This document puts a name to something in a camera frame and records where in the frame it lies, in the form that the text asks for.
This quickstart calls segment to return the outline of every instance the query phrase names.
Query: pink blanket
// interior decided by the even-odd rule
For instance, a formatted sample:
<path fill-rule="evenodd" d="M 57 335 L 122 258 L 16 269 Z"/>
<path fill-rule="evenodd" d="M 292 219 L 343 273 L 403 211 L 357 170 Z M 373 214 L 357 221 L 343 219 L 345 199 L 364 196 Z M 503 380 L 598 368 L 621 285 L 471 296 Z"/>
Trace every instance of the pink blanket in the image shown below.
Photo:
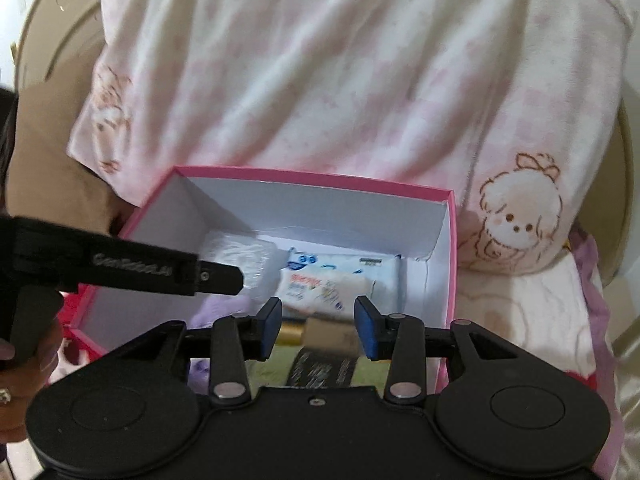
<path fill-rule="evenodd" d="M 68 152 L 139 205 L 174 164 L 453 189 L 460 263 L 565 242 L 604 154 L 623 0 L 102 0 Z"/>

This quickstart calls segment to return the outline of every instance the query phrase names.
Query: finger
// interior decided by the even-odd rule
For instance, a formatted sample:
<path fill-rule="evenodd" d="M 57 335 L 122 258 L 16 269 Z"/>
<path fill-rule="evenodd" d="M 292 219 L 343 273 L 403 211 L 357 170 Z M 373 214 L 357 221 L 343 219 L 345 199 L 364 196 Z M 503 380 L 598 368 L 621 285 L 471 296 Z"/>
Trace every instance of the finger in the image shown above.
<path fill-rule="evenodd" d="M 62 327 L 57 319 L 38 343 L 36 355 L 40 363 L 40 370 L 46 370 L 58 355 L 58 349 L 62 345 Z"/>
<path fill-rule="evenodd" d="M 24 417 L 31 399 L 12 399 L 8 404 L 0 405 L 0 433 L 15 430 L 24 425 Z"/>
<path fill-rule="evenodd" d="M 0 338 L 0 361 L 10 361 L 15 356 L 14 346 Z"/>
<path fill-rule="evenodd" d="M 24 426 L 15 430 L 0 431 L 0 444 L 12 444 L 27 439 L 27 429 Z"/>
<path fill-rule="evenodd" d="M 13 398 L 33 397 L 46 383 L 58 365 L 56 355 L 44 370 L 40 362 L 32 357 L 25 364 L 0 372 L 0 388 L 7 388 Z"/>

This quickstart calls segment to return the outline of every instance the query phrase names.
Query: ring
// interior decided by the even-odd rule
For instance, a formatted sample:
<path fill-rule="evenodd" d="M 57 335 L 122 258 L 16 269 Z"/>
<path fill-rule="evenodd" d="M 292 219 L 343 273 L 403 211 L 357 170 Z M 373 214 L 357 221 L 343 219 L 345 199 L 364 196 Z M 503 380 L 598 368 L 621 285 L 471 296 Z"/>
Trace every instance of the ring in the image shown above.
<path fill-rule="evenodd" d="M 9 388 L 0 388 L 0 404 L 8 404 L 9 402 L 11 402 Z"/>

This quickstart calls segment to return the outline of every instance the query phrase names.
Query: cartoon dog print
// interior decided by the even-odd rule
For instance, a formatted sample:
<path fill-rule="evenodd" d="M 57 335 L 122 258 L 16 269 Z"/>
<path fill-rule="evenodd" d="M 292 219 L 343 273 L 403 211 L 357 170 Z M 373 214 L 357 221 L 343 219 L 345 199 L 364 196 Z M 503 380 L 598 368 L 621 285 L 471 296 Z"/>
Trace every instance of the cartoon dog print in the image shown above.
<path fill-rule="evenodd" d="M 120 170 L 115 147 L 122 143 L 122 136 L 129 137 L 131 119 L 123 97 L 130 85 L 130 78 L 116 74 L 109 66 L 96 67 L 91 95 L 94 150 L 100 169 L 106 174 Z"/>
<path fill-rule="evenodd" d="M 475 259 L 468 266 L 486 268 L 484 262 L 495 270 L 514 272 L 535 265 L 553 243 L 560 223 L 559 177 L 550 155 L 519 153 L 515 170 L 482 184 L 482 227 L 463 243 L 473 244 Z"/>

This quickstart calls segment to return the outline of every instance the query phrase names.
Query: lavender fabric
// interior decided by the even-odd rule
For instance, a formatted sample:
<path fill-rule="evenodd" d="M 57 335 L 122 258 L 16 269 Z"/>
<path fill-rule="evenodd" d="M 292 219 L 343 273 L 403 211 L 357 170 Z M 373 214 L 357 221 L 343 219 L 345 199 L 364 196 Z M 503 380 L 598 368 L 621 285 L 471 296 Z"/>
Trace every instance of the lavender fabric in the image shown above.
<path fill-rule="evenodd" d="M 574 227 L 569 236 L 569 241 L 571 242 L 572 252 L 582 283 L 582 292 L 589 311 L 593 354 L 596 361 L 597 391 L 606 402 L 611 416 L 609 437 L 593 466 L 593 471 L 603 479 L 610 479 L 620 458 L 625 434 L 622 416 L 616 406 L 614 373 L 617 361 L 606 343 L 610 317 L 609 306 L 597 287 L 591 283 L 593 271 L 598 263 L 598 248 L 595 240 L 582 229 Z"/>
<path fill-rule="evenodd" d="M 231 316 L 236 312 L 249 313 L 251 299 L 248 296 L 219 296 L 211 294 L 202 302 L 200 310 L 191 318 L 189 328 L 205 328 L 212 326 L 221 317 Z M 189 370 L 189 387 L 197 394 L 205 395 L 209 389 L 209 360 L 192 359 Z"/>

